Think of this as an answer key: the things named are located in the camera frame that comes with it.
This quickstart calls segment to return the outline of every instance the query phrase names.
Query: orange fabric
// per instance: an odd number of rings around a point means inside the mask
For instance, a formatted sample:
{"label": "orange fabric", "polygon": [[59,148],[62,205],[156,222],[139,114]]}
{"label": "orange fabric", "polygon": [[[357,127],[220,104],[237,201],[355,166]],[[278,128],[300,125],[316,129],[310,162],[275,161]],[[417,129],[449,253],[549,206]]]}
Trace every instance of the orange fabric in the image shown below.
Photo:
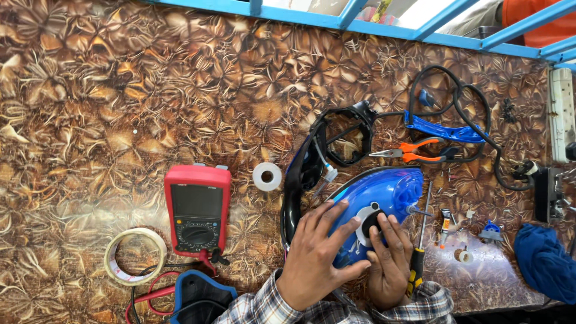
{"label": "orange fabric", "polygon": [[[504,0],[502,26],[508,27],[520,20],[551,6],[560,0]],[[576,12],[560,17],[542,27],[524,34],[524,42],[530,47],[544,47],[576,35]]]}

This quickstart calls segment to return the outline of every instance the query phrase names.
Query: tape roll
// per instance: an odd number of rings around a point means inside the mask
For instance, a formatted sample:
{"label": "tape roll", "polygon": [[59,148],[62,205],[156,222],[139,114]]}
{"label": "tape roll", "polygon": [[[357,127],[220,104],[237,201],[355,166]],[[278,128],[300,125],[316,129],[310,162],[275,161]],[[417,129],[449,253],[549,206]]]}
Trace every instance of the tape roll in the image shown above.
{"label": "tape roll", "polygon": [[[132,276],[118,267],[118,263],[116,262],[116,249],[118,249],[120,241],[128,235],[145,236],[152,240],[160,250],[160,261],[158,266],[151,273],[144,276]],[[166,262],[167,254],[168,250],[166,249],[166,243],[164,243],[164,240],[156,232],[147,228],[132,228],[116,235],[114,240],[108,244],[106,252],[104,252],[104,268],[110,278],[114,279],[114,281],[125,286],[136,286],[152,280],[152,278],[162,271],[162,267],[164,267],[164,263]]]}
{"label": "tape roll", "polygon": [[[262,179],[264,172],[270,172],[270,179]],[[256,187],[262,191],[272,191],[280,186],[282,182],[282,171],[280,168],[270,162],[262,162],[258,164],[254,171],[252,171],[252,179]]]}
{"label": "tape roll", "polygon": [[473,260],[474,260],[474,256],[472,255],[472,253],[470,253],[468,251],[462,251],[458,255],[458,261],[460,261],[462,263],[470,263]]}

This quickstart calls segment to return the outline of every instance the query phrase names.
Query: white power strip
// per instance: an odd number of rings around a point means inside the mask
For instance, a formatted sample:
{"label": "white power strip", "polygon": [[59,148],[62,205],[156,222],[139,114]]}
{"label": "white power strip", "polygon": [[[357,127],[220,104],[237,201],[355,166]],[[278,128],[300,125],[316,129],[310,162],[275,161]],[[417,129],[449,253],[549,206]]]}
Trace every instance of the white power strip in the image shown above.
{"label": "white power strip", "polygon": [[557,163],[568,163],[570,161],[566,157],[566,145],[576,142],[571,70],[564,67],[550,71],[548,85],[552,159]]}

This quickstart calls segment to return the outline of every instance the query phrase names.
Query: red multimeter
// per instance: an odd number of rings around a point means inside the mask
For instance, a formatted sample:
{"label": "red multimeter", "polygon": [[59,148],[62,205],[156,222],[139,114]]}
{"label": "red multimeter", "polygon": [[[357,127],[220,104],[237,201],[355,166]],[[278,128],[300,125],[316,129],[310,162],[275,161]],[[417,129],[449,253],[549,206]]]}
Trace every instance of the red multimeter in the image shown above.
{"label": "red multimeter", "polygon": [[208,253],[226,246],[231,181],[224,165],[176,165],[168,171],[164,193],[176,254],[199,258],[214,270]]}

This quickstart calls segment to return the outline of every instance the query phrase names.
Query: blue cloth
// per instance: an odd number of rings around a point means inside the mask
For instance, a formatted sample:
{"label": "blue cloth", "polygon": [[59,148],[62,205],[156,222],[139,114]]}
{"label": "blue cloth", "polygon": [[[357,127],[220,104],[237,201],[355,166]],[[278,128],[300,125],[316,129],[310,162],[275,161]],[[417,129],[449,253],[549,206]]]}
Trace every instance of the blue cloth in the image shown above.
{"label": "blue cloth", "polygon": [[565,253],[552,228],[524,224],[514,241],[524,280],[538,292],[576,304],[576,261]]}

